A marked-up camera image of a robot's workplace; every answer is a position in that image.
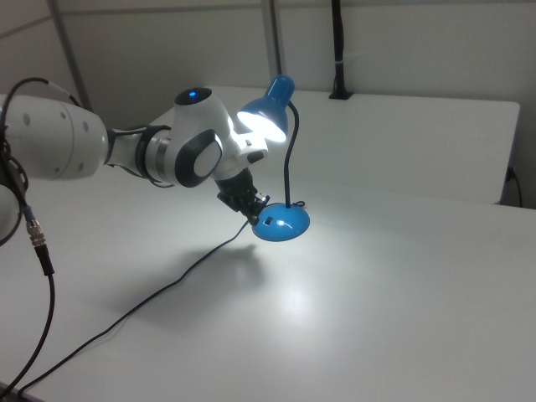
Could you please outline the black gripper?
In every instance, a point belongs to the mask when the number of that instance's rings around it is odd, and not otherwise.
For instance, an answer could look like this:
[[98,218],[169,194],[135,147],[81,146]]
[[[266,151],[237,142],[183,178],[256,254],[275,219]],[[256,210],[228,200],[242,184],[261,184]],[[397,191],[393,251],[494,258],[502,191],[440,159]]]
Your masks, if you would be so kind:
[[219,189],[218,199],[235,212],[244,214],[250,226],[256,226],[257,219],[269,199],[258,196],[251,171],[244,168],[232,178],[215,182]]

